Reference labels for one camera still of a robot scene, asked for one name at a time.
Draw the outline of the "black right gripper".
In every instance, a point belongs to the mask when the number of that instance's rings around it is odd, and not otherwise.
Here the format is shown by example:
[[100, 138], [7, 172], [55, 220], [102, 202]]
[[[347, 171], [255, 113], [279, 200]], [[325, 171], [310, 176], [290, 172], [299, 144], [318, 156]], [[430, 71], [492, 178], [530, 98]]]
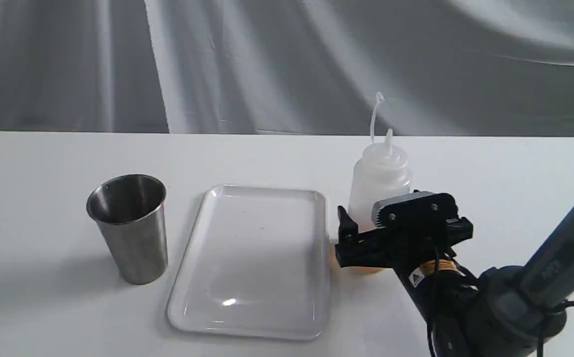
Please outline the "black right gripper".
[[453, 247], [473, 237], [474, 226], [466, 217], [360, 232], [343, 206], [337, 207], [337, 215], [335, 257], [341, 268], [393, 269], [406, 278], [464, 276]]

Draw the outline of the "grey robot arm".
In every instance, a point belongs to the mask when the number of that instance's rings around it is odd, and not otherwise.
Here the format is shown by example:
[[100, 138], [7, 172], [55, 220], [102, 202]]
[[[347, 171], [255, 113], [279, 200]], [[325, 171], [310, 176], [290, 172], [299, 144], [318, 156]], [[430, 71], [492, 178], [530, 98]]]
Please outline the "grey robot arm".
[[378, 201], [375, 228], [337, 208], [339, 266], [392, 269], [427, 325], [433, 357], [542, 357], [574, 307], [574, 206], [523, 266], [474, 276], [454, 246], [473, 237], [448, 193], [415, 190]]

